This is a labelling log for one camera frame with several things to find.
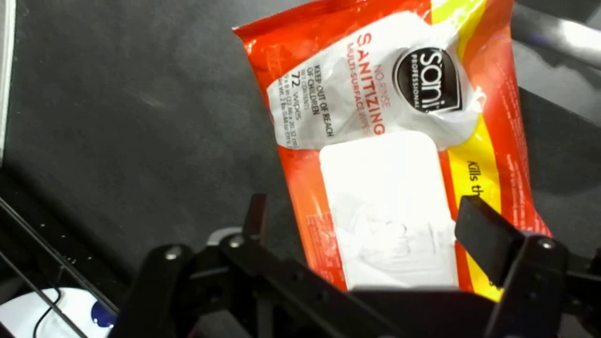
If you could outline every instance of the plastic wrapper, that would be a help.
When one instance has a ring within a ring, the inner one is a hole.
[[[235,29],[271,112],[311,269],[348,288],[498,300],[455,243],[463,196],[534,209],[510,0],[314,0]]]

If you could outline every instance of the snack package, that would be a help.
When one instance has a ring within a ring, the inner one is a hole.
[[[500,292],[455,243],[463,196],[532,202],[512,0],[314,0],[235,29],[269,106],[309,266],[341,290]]]

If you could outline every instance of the soni logo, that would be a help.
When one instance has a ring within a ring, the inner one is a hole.
[[[393,70],[397,91],[421,114],[463,110],[463,87],[453,59],[436,48],[401,57]]]

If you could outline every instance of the gray surface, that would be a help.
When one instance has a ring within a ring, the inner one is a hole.
[[[267,110],[232,35],[292,5],[21,0],[10,162],[130,269],[153,247],[202,249],[213,230],[241,224],[252,192],[271,194],[271,247],[299,254]],[[570,5],[601,25],[594,3]],[[553,102],[523,97],[538,207],[592,254],[600,76],[525,46],[517,65],[521,85]]]

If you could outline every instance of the screw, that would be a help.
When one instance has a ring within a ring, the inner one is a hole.
[[[183,249],[181,249],[181,247],[172,247],[172,249],[166,253],[166,260],[168,260],[168,262],[175,262],[175,260],[181,258],[181,254],[183,254]]]
[[[230,249],[241,249],[245,245],[245,238],[234,238],[232,241],[230,241]]]
[[[555,251],[559,247],[553,239],[542,239],[540,245],[543,251]]]

